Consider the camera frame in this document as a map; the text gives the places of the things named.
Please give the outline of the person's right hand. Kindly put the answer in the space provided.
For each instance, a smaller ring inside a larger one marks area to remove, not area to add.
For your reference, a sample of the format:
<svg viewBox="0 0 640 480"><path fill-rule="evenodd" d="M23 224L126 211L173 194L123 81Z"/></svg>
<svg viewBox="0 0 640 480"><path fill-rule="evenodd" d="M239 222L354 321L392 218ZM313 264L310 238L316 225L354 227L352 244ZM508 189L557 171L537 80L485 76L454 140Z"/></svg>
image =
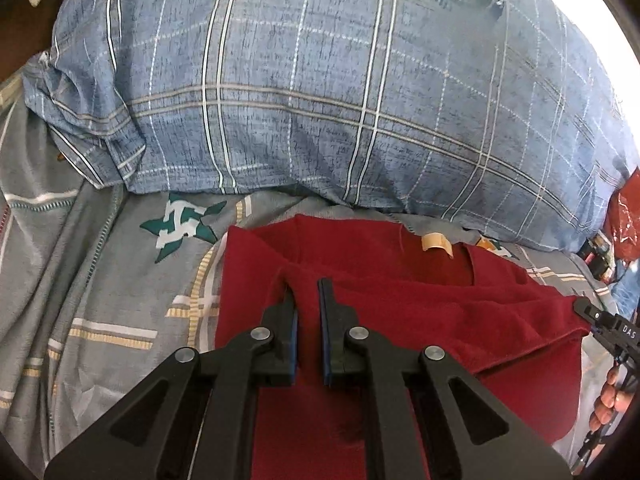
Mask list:
<svg viewBox="0 0 640 480"><path fill-rule="evenodd" d="M609 424L615 414L624 414L634 400L634 394L617 387L620 368L613 366L606 375L600 396L594 402L589 419L589 430L595 432Z"/></svg>

